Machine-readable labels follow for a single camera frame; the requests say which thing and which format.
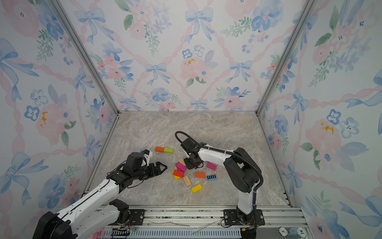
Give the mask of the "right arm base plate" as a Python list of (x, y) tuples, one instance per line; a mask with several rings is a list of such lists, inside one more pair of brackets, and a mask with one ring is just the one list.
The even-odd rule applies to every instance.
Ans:
[(256, 223), (256, 226), (264, 226), (265, 218), (262, 210), (254, 209), (246, 215), (238, 209), (223, 210), (223, 221), (225, 226), (246, 226), (249, 227)]

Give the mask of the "aluminium corner post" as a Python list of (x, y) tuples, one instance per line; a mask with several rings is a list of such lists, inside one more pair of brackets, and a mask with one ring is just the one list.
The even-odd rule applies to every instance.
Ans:
[(268, 86), (266, 87), (264, 95), (257, 108), (257, 111), (256, 111), (257, 117), (259, 117), (262, 111), (264, 110), (267, 100), (271, 95), (272, 88), (276, 85), (283, 68), (287, 65), (287, 62), (295, 48), (296, 42), (299, 39), (300, 35), (302, 34), (303, 29), (306, 27), (306, 23), (312, 14), (312, 11), (316, 5), (316, 2), (317, 1), (314, 1), (314, 0), (306, 1), (304, 8), (301, 11), (301, 15), (297, 19), (297, 24), (295, 25), (293, 31), (291, 32), (291, 35), (286, 44), (286, 47), (283, 53), (281, 54), (280, 61), (275, 69), (273, 76), (270, 79)]
[(77, 31), (75, 30), (69, 17), (67, 16), (60, 1), (57, 1), (57, 0), (48, 1), (48, 4), (52, 7), (53, 12), (56, 14), (60, 23), (63, 25), (64, 30), (68, 33), (71, 40), (73, 41), (74, 47), (76, 51), (78, 52), (78, 54), (80, 55), (81, 60), (83, 61), (86, 68), (89, 70), (91, 76), (95, 80), (101, 93), (105, 97), (106, 101), (109, 103), (112, 111), (118, 115), (120, 113), (119, 109), (117, 108), (109, 91), (107, 90), (105, 83), (102, 81), (101, 77), (99, 76), (98, 71), (96, 70), (96, 67), (90, 58), (90, 55), (88, 54), (84, 44), (81, 42), (80, 37), (77, 34)]

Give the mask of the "orange block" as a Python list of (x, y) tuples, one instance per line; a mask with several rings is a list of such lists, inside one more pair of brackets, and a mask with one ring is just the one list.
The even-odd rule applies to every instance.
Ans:
[(165, 148), (164, 148), (164, 147), (156, 147), (156, 148), (155, 148), (155, 151), (156, 151), (156, 152), (164, 152), (164, 151), (165, 151)]
[(204, 172), (196, 172), (195, 173), (195, 178), (202, 178), (205, 179), (206, 174)]

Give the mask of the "red block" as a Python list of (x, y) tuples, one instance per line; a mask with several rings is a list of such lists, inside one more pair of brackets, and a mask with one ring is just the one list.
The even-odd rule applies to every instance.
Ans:
[(184, 177), (184, 172), (183, 171), (175, 170), (173, 175), (176, 175), (176, 176), (179, 176), (179, 177), (183, 178)]

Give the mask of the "green block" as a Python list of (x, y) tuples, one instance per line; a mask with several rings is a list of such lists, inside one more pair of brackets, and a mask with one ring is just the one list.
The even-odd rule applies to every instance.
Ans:
[(172, 153), (174, 153), (174, 150), (172, 149), (172, 148), (164, 148), (164, 150), (163, 150), (163, 152), (164, 153), (170, 153), (170, 154), (172, 154)]

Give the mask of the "yellow block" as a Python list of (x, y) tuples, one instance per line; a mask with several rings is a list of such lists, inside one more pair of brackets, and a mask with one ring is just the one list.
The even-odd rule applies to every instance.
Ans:
[(197, 193), (197, 192), (201, 191), (202, 189), (203, 189), (202, 185), (201, 185), (201, 184), (198, 184), (198, 185), (196, 185), (196, 186), (194, 186), (194, 187), (192, 188), (192, 192), (193, 192), (193, 193)]
[(174, 176), (175, 180), (179, 180), (179, 179), (181, 179), (179, 176), (176, 176), (176, 175), (173, 175), (173, 176)]

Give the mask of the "magenta block on pile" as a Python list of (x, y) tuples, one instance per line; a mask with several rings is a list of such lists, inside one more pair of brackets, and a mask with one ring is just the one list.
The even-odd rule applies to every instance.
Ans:
[(176, 165), (176, 168), (177, 168), (178, 171), (186, 172), (187, 167), (184, 166), (183, 164), (181, 164), (180, 162), (177, 162), (175, 165)]

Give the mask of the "aluminium right corner post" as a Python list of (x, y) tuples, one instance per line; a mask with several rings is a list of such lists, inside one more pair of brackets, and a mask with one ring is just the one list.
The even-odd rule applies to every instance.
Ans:
[(262, 111), (264, 110), (267, 100), (271, 95), (272, 88), (276, 85), (283, 68), (287, 65), (287, 62), (295, 48), (296, 42), (299, 39), (300, 35), (302, 34), (303, 29), (306, 27), (306, 23), (312, 14), (312, 11), (316, 5), (316, 2), (317, 1), (314, 1), (314, 0), (306, 1), (304, 8), (301, 11), (301, 15), (297, 19), (297, 24), (295, 25), (293, 31), (291, 32), (291, 35), (286, 44), (286, 47), (283, 53), (281, 54), (280, 61), (275, 69), (273, 76), (270, 79), (268, 86), (266, 87), (264, 95), (257, 108), (257, 111), (256, 111), (257, 117), (259, 117)]

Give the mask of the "blue slotted block near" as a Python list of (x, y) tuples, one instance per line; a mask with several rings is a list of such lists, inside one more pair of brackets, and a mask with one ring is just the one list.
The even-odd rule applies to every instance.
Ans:
[(213, 180), (216, 180), (217, 179), (217, 175), (216, 174), (212, 174), (212, 175), (207, 175), (206, 176), (206, 180), (207, 181), (213, 181)]

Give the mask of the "aluminium front rail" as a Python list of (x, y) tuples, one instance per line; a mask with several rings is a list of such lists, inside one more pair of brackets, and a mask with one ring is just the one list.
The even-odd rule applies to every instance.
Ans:
[[(224, 207), (224, 206), (192, 206), (192, 207), (170, 207), (170, 206), (133, 206), (132, 209), (144, 209), (145, 218), (142, 226), (154, 226), (154, 225), (175, 225), (179, 227), (192, 227), (196, 225), (222, 225), (223, 223), (223, 210), (236, 209), (236, 207)], [(300, 208), (291, 208), (287, 206), (266, 206), (256, 208), (262, 210), (265, 218), (264, 226), (256, 226), (253, 223), (252, 226), (256, 228), (260, 227), (307, 227), (307, 222), (303, 216)]]

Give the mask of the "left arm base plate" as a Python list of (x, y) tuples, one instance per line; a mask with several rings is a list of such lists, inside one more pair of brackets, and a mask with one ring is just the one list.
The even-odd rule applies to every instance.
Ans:
[(144, 209), (132, 209), (128, 210), (128, 217), (126, 224), (130, 226), (142, 226), (145, 218)]

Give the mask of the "yellow block front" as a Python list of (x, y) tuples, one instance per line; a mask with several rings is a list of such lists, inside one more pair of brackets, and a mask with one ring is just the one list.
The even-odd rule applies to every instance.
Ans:
[(202, 189), (203, 189), (202, 185), (201, 185), (201, 184), (198, 184), (198, 185), (196, 185), (196, 186), (194, 186), (194, 187), (192, 188), (192, 192), (193, 192), (193, 193), (197, 193), (197, 192), (201, 191)]

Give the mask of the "striped natural wood block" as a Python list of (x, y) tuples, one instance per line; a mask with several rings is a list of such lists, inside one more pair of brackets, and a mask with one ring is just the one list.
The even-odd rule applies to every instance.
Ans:
[(184, 183), (185, 183), (185, 185), (186, 185), (187, 187), (190, 187), (190, 186), (192, 185), (192, 183), (191, 183), (191, 181), (190, 181), (190, 179), (189, 179), (188, 176), (184, 176), (184, 177), (183, 177), (183, 181), (184, 181)]

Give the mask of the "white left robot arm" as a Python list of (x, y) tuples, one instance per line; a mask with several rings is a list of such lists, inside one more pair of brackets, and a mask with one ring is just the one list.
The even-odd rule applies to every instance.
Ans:
[(167, 165), (150, 162), (152, 152), (133, 152), (96, 188), (57, 213), (47, 212), (38, 221), (35, 239), (87, 239), (105, 226), (125, 226), (134, 219), (129, 205), (115, 196), (134, 181), (144, 182), (161, 175)]

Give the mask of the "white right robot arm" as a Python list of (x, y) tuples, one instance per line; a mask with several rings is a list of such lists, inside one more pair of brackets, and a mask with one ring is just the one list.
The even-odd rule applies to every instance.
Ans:
[(257, 191), (263, 185), (264, 178), (260, 167), (243, 148), (224, 150), (208, 144), (198, 143), (192, 138), (181, 141), (181, 147), (187, 154), (184, 160), (187, 169), (198, 168), (205, 162), (223, 166), (238, 190), (238, 205), (234, 222), (243, 225), (253, 224), (256, 219)]

